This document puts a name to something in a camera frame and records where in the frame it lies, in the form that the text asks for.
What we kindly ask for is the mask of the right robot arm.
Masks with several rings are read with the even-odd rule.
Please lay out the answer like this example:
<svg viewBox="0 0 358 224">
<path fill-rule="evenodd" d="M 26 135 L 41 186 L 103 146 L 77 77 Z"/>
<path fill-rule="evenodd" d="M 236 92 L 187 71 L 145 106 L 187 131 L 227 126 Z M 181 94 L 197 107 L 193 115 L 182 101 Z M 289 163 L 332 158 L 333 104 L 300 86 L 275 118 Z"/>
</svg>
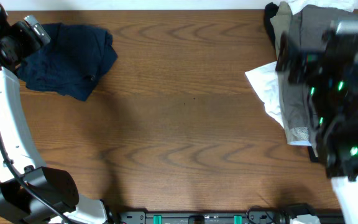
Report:
<svg viewBox="0 0 358 224">
<path fill-rule="evenodd" d="M 283 33 L 276 66 L 307 88 L 306 111 L 320 163 L 345 223 L 358 223 L 358 32 L 322 36 L 324 50 L 302 50 Z"/>
</svg>

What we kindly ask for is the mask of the navy blue shorts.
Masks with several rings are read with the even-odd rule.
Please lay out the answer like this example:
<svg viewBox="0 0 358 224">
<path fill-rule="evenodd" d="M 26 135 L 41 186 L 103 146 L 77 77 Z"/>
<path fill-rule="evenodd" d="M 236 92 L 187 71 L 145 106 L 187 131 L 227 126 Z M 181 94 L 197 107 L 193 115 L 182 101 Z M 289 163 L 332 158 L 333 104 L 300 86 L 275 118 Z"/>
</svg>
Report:
<svg viewBox="0 0 358 224">
<path fill-rule="evenodd" d="M 51 41 L 25 58 L 17 76 L 34 91 L 52 91 L 86 101 L 118 56 L 113 36 L 84 24 L 44 24 Z"/>
</svg>

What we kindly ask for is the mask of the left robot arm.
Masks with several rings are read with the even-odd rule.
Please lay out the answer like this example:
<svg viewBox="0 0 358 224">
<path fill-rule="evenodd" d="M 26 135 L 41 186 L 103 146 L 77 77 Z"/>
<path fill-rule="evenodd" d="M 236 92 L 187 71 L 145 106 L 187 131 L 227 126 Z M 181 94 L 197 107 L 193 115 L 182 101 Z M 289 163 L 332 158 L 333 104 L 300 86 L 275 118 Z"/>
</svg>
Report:
<svg viewBox="0 0 358 224">
<path fill-rule="evenodd" d="M 12 223 L 114 223 L 104 202 L 81 195 L 67 171 L 46 165 L 32 139 L 16 68 L 49 42 L 35 17 L 10 24 L 0 4 L 0 217 Z"/>
</svg>

